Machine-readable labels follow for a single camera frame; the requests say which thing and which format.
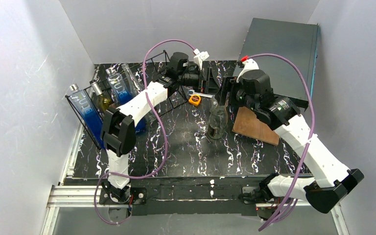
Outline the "blue square glass bottle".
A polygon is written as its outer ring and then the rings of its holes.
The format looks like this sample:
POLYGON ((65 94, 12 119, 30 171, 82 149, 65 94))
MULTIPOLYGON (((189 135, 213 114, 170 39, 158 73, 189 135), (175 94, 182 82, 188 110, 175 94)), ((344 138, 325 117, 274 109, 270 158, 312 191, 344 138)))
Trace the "blue square glass bottle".
POLYGON ((136 93, 131 91, 123 76, 114 67, 106 69, 107 80, 116 99, 116 105, 121 106, 131 101, 136 93))

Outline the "dark green wine bottle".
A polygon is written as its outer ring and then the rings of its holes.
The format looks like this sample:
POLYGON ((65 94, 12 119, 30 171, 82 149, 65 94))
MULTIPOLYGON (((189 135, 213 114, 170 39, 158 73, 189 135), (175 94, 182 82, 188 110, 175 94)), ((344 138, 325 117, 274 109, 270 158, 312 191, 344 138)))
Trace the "dark green wine bottle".
POLYGON ((106 110, 108 110, 108 108, 112 104, 114 104, 113 100, 110 96, 106 95, 102 91, 102 89, 95 80, 91 80, 89 83, 97 96, 97 105, 99 107, 99 110, 101 111, 101 113, 105 113, 106 110))

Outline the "blue bottle with silver cap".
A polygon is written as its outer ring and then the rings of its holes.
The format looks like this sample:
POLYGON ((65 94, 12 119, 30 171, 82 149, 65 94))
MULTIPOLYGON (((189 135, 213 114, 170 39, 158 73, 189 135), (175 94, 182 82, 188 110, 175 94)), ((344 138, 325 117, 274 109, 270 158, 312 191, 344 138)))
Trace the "blue bottle with silver cap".
POLYGON ((96 107, 93 105, 89 94, 85 90, 79 89, 76 84, 70 85, 70 91, 71 95, 68 97, 69 101, 83 119, 98 149, 102 149, 103 141, 100 138, 102 119, 96 107))

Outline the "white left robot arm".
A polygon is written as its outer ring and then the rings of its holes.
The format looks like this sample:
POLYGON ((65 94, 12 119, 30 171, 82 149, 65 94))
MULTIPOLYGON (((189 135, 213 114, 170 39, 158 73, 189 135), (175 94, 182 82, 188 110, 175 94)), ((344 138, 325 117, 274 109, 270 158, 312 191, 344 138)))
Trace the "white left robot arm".
POLYGON ((219 88, 217 80, 211 78, 203 62, 208 52, 194 51, 192 61, 188 55, 175 52, 169 62, 153 75, 151 82, 138 95, 119 107, 106 110, 101 129, 103 146, 108 156, 106 182, 101 183, 105 194, 122 204, 130 199, 128 172, 129 153, 136 145, 136 125, 148 113, 159 115, 155 107, 166 101, 180 87, 192 87, 196 92, 215 94, 219 88))

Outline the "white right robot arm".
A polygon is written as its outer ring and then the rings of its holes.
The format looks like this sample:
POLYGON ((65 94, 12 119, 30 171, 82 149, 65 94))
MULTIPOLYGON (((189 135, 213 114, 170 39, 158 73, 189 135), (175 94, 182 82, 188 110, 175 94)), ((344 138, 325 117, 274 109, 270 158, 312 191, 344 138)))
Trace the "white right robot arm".
POLYGON ((252 111, 292 147, 300 164, 312 173, 310 178, 272 173, 257 189, 240 195, 245 202, 294 198, 327 213, 364 179, 360 169, 348 168, 326 148, 291 98, 273 92, 264 71, 255 69, 239 77, 224 77, 215 97, 221 105, 229 103, 252 111))

